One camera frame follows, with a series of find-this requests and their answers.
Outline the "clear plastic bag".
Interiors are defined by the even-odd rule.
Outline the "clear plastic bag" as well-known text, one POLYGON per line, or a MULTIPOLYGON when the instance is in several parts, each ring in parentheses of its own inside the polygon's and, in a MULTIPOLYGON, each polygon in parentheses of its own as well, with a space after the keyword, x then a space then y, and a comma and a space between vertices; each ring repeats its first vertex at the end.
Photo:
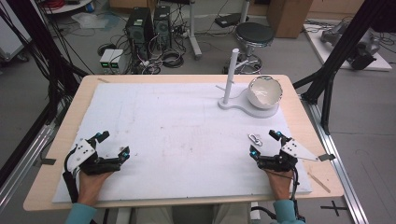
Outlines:
POLYGON ((76 21, 81 29, 103 29, 108 24, 107 19, 100 19, 98 16, 86 12, 72 15, 71 19, 76 21))

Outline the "aluminium rail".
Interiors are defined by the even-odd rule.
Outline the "aluminium rail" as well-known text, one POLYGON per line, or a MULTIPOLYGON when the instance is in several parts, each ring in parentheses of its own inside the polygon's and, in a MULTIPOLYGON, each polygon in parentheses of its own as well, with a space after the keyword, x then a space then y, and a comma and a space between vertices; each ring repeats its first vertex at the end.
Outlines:
POLYGON ((324 150, 327 154, 333 154, 335 158, 331 160, 332 167, 334 168, 342 186, 344 189, 344 199, 347 205, 347 211, 352 217, 354 224, 369 224, 368 218, 361 206, 361 202, 355 192, 353 185, 347 174, 347 170, 342 162, 342 159, 338 153, 336 145, 329 134, 326 134, 325 129, 320 125, 321 112, 317 105, 311 105, 305 101, 302 101, 303 107, 318 134, 318 138, 321 144, 324 146, 324 150))
POLYGON ((25 151, 17 158, 15 167, 0 188, 0 214, 5 210, 13 194, 27 176, 29 170, 38 158, 40 152, 50 142, 55 131, 54 124, 43 125, 40 130, 33 134, 32 138, 23 146, 25 151))

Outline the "white bowl with silver rim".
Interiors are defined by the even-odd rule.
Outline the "white bowl with silver rim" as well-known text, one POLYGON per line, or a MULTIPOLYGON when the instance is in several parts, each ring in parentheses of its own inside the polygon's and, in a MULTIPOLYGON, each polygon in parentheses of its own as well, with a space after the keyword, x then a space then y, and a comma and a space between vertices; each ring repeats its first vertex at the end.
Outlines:
POLYGON ((279 82, 268 76, 255 77, 247 87, 249 102, 259 109, 275 108, 282 95, 283 90, 279 82))

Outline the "grey robot device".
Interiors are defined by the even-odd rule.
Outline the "grey robot device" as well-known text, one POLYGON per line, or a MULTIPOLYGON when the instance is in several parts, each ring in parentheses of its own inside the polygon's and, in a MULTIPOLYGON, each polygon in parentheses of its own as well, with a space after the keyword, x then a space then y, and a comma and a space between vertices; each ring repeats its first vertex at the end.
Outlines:
POLYGON ((349 22, 340 21, 329 30, 322 32, 320 41, 330 43, 333 51, 331 59, 347 61, 352 69, 363 70, 376 60, 375 54, 379 51, 379 38, 369 31, 352 34, 349 22))

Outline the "person's right hand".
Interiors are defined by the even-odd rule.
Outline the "person's right hand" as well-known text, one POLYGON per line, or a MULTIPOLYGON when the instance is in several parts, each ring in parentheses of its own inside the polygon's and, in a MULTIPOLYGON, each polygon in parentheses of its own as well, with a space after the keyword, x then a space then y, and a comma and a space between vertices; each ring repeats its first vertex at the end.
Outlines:
POLYGON ((293 171, 276 172, 265 170, 268 176, 274 198, 278 200, 288 200, 290 198, 290 183, 293 178, 293 171))

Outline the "black round stool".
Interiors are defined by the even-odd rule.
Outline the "black round stool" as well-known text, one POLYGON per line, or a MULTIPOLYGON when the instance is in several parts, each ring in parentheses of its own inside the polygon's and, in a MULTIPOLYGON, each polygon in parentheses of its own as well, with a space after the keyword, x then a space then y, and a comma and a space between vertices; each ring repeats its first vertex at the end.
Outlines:
POLYGON ((236 26, 235 36, 245 47, 245 51, 237 56, 235 73, 259 74, 262 70, 262 59, 254 54, 254 49, 270 46, 275 38, 275 32, 269 26, 247 21, 236 26))

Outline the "white desk leg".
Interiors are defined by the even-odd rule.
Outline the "white desk leg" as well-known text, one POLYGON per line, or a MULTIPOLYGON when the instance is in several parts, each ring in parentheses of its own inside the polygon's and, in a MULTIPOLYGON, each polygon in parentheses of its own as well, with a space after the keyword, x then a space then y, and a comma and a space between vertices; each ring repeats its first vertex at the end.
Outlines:
POLYGON ((191 43, 191 48, 193 51, 194 59, 196 61, 200 60, 202 58, 202 51, 200 49, 200 46, 198 44, 198 41, 195 37, 195 0, 189 0, 189 23, 190 23, 190 28, 188 31, 188 38, 191 43))

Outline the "white power supply unit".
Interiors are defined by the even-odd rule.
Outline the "white power supply unit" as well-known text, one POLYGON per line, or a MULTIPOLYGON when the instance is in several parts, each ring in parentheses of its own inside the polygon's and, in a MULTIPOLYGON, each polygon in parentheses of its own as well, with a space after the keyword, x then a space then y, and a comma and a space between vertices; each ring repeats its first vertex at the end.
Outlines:
POLYGON ((125 69, 125 55, 122 49, 114 49, 109 60, 110 71, 112 74, 122 74, 125 69))
POLYGON ((105 74, 110 73, 110 61, 112 59, 113 52, 113 49, 106 49, 100 59, 100 64, 105 74))

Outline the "large black computer tower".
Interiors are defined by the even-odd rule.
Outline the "large black computer tower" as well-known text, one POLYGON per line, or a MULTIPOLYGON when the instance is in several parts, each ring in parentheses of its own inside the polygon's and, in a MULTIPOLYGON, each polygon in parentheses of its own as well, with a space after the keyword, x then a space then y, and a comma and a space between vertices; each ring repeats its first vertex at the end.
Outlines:
POLYGON ((151 11, 148 7, 134 7, 125 25, 132 52, 141 59, 151 58, 154 37, 151 11))

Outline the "round white table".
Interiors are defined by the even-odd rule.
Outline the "round white table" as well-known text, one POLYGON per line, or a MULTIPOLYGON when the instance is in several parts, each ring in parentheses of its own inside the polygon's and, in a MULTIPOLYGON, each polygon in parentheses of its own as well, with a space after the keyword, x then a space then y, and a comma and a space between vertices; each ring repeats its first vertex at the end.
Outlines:
POLYGON ((59 14, 84 8, 92 2, 93 0, 42 0, 39 5, 48 14, 59 14))

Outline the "black metal frame strut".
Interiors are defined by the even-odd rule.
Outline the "black metal frame strut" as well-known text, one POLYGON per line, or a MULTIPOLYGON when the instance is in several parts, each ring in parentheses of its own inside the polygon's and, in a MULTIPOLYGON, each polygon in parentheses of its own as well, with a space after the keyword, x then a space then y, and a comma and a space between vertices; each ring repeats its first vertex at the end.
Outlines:
POLYGON ((386 18, 385 12, 393 4, 396 0, 364 0, 325 63, 317 72, 292 84, 294 89, 310 84, 302 98, 311 105, 316 105, 319 96, 324 94, 319 124, 327 135, 330 134, 329 116, 335 75, 364 33, 380 18, 386 18))
POLYGON ((85 77, 88 73, 67 61, 62 55, 30 0, 6 0, 6 2, 32 38, 32 44, 27 43, 27 39, 2 8, 0 8, 0 17, 28 49, 42 75, 49 82, 47 121, 53 120, 57 117, 58 104, 62 99, 71 99, 75 96, 79 87, 77 77, 85 77))

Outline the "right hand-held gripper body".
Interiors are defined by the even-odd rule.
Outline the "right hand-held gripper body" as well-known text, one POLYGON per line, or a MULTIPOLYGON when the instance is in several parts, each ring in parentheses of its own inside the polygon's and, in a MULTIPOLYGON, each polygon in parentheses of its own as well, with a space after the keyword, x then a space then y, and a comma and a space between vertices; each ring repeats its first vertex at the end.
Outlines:
POLYGON ((319 158, 295 139, 282 145, 274 156, 262 156, 257 153, 258 167, 276 172, 292 170, 296 167, 298 160, 319 161, 319 158))

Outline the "person's left hand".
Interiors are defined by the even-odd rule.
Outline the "person's left hand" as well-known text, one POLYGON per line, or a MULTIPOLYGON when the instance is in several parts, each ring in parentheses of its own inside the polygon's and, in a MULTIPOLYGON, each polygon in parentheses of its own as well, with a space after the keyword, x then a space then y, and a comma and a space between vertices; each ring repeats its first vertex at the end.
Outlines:
POLYGON ((87 175, 81 172, 79 174, 78 202, 88 206, 94 206, 97 203, 102 186, 110 176, 111 173, 87 175))

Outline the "small silver metal clip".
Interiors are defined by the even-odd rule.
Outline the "small silver metal clip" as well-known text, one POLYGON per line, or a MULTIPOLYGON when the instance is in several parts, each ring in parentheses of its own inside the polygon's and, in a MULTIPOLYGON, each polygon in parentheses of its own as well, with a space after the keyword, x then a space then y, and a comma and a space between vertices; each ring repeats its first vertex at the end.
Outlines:
POLYGON ((254 145, 259 146, 259 147, 262 146, 262 140, 258 136, 256 136, 255 134, 250 133, 247 137, 250 139, 250 141, 254 145))

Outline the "white stand with pole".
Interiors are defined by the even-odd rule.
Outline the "white stand with pole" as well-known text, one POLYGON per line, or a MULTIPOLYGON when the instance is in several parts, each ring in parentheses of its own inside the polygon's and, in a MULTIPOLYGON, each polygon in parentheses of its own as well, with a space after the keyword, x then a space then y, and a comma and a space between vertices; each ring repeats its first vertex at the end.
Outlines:
POLYGON ((236 60, 238 54, 239 49, 232 50, 226 85, 224 88, 219 87, 219 89, 224 91, 223 97, 218 100, 219 108, 223 110, 238 109, 245 112, 249 116, 257 119, 271 118, 276 114, 277 110, 279 109, 280 102, 278 106, 270 109, 259 109, 258 107, 252 105, 248 100, 248 84, 250 82, 242 91, 240 91, 238 95, 236 95, 235 97, 231 97, 233 76, 236 68, 236 60))

